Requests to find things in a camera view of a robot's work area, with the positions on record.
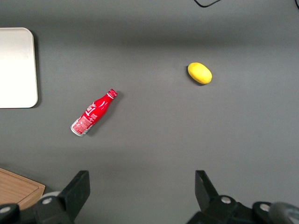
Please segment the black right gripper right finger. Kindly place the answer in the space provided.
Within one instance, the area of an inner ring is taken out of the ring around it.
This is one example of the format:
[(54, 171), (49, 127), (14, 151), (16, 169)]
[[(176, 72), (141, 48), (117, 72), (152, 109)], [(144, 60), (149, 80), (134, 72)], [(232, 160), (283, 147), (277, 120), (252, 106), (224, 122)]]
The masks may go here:
[(195, 196), (198, 211), (189, 224), (256, 224), (252, 209), (235, 199), (219, 195), (204, 170), (195, 171)]

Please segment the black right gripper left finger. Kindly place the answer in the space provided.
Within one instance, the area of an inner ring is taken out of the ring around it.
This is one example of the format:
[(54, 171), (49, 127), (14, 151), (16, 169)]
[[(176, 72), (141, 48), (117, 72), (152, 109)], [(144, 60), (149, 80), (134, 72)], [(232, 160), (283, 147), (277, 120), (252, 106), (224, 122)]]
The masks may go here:
[(73, 224), (90, 195), (87, 170), (79, 171), (60, 192), (51, 192), (35, 204), (38, 224)]

